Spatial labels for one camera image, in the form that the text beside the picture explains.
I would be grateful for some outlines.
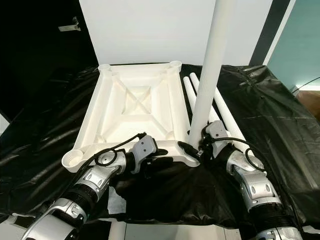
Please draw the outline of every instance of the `white panel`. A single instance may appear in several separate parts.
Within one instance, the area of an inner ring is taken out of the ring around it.
[[[216,225],[127,224],[125,240],[226,240],[224,228]]]
[[[99,64],[202,65],[215,0],[80,0]],[[247,65],[272,0],[238,0],[224,64]]]
[[[6,130],[9,126],[9,122],[0,114],[0,135]]]
[[[0,238],[3,240],[20,240],[25,231],[25,229],[7,222],[2,222],[0,224]]]
[[[249,64],[271,4],[272,0],[238,0],[223,64]]]
[[[99,64],[202,63],[213,0],[80,0]]]
[[[241,240],[239,229],[224,228],[224,235],[226,240]]]

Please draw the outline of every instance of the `black cable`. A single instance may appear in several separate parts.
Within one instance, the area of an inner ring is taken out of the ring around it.
[[[298,91],[300,88],[304,87],[305,85],[308,85],[309,83],[312,83],[313,81],[320,79],[320,76],[316,77],[315,79],[312,79],[311,81],[308,81],[307,83],[303,84],[301,87],[297,88],[296,90],[294,90],[293,92],[291,92],[292,94],[295,93],[296,91]]]
[[[117,151],[112,149],[112,148],[108,152],[110,152],[110,151],[112,151],[114,153],[114,156],[113,156],[113,158],[112,158],[112,160],[110,162],[100,163],[99,162],[99,158],[95,158],[94,159],[95,164],[98,165],[98,166],[101,166],[101,167],[106,167],[106,166],[109,166],[110,164],[113,164],[114,161],[117,159],[118,154],[117,154]]]
[[[255,165],[252,161],[251,161],[251,159],[250,159],[250,157],[249,157],[249,155],[248,155],[248,152],[249,151],[252,151],[253,149],[251,148],[251,147],[249,147],[247,150],[245,150],[245,158],[248,160],[248,162],[252,165],[252,167],[254,167],[255,169],[257,169],[257,170],[259,170],[259,171],[261,171],[261,172],[264,172],[265,171],[265,169],[264,168],[260,168],[260,167],[258,167],[257,165]]]
[[[95,161],[95,163],[97,163],[97,162],[96,162],[96,159],[98,159],[98,157],[99,157],[101,154],[107,153],[107,152],[112,151],[112,150],[115,151],[116,148],[119,148],[119,147],[121,147],[121,146],[123,146],[123,145],[125,145],[125,144],[127,144],[127,143],[129,143],[129,142],[131,142],[131,141],[132,141],[133,139],[135,139],[135,138],[141,139],[141,138],[143,138],[145,135],[147,135],[145,132],[144,132],[144,133],[138,133],[138,134],[134,135],[133,137],[129,138],[128,140],[119,143],[118,145],[115,145],[115,146],[110,147],[110,148],[103,149],[103,150],[97,152],[96,154],[94,154],[93,156],[89,157],[89,158],[85,161],[85,163],[80,167],[80,169],[75,173],[74,177],[73,177],[72,180],[70,181],[70,184],[69,184],[65,189],[66,189],[66,190],[69,189],[70,186],[73,186],[73,185],[76,183],[76,181],[79,179],[79,176],[81,176],[81,175],[83,174],[84,170],[87,169],[87,167],[89,166],[89,164],[90,164],[93,160]],[[117,153],[116,153],[116,151],[115,151],[114,157],[113,157],[113,159],[111,160],[111,162],[106,163],[106,165],[103,165],[103,166],[108,166],[108,165],[112,164],[112,163],[116,160],[116,158],[117,158]]]
[[[248,160],[248,162],[257,170],[260,170],[262,172],[265,171],[265,169],[262,169],[262,168],[259,168],[257,165],[255,165],[249,158],[249,155],[248,155],[248,152],[249,150],[254,150],[256,151],[261,158],[263,158],[263,164],[267,164],[268,167],[270,168],[270,165],[269,165],[269,162],[267,161],[267,159],[265,158],[265,156],[263,155],[263,153],[255,146],[253,145],[251,142],[248,142],[248,141],[245,141],[245,140],[242,140],[240,138],[236,138],[236,137],[220,137],[220,138],[212,138],[212,142],[218,142],[218,141],[228,141],[228,140],[232,140],[232,141],[237,141],[237,142],[241,142],[241,143],[244,143],[244,144],[247,144],[250,148],[248,148],[246,151],[245,151],[245,157],[246,159]]]

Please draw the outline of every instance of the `black cloth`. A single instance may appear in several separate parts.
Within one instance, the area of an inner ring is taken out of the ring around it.
[[[200,76],[201,67],[182,65],[181,79],[191,72]],[[67,188],[74,174],[61,158],[73,147],[98,76],[95,67],[56,73],[2,134],[0,213],[37,215]],[[302,224],[319,224],[319,123],[265,66],[223,66],[218,88],[247,141],[270,160],[289,212],[293,203]],[[250,222],[238,184],[219,166],[154,162],[148,175],[113,179],[127,212],[112,217],[227,228]],[[105,194],[92,220],[109,217],[107,202]]]

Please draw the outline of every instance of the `white backdrop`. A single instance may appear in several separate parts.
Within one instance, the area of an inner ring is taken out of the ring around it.
[[[0,114],[0,135],[6,130],[8,125],[8,121]]]
[[[224,64],[250,62],[272,0],[238,0]],[[215,0],[80,0],[99,64],[202,65]]]

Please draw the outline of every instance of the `white tube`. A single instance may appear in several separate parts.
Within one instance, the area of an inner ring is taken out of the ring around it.
[[[216,0],[206,45],[200,85],[195,101],[188,142],[198,149],[201,130],[207,124],[218,77],[225,55],[228,30],[237,0]]]
[[[111,223],[108,240],[125,240],[127,223],[113,221]]]
[[[195,105],[196,105],[196,94],[194,92],[194,89],[192,88],[189,77],[185,76],[183,78],[183,83],[184,83],[186,95],[189,99],[191,111],[192,113],[194,113]]]
[[[244,135],[242,134],[240,128],[238,127],[234,117],[232,116],[227,104],[225,103],[224,99],[222,98],[218,88],[215,89],[215,95],[214,95],[215,103],[219,109],[219,112],[222,116],[223,122],[227,128],[227,130],[230,132],[231,136],[233,138],[246,140]],[[248,145],[239,142],[239,141],[233,141],[233,144],[235,147],[239,150],[241,150],[243,153],[247,150]]]
[[[190,78],[192,81],[192,84],[194,86],[195,92],[198,93],[198,88],[199,88],[199,79],[197,78],[197,75],[192,72],[190,73]],[[210,112],[209,112],[209,123],[212,123],[214,121],[220,120],[216,110],[214,109],[214,107],[211,104],[211,108],[210,108]]]

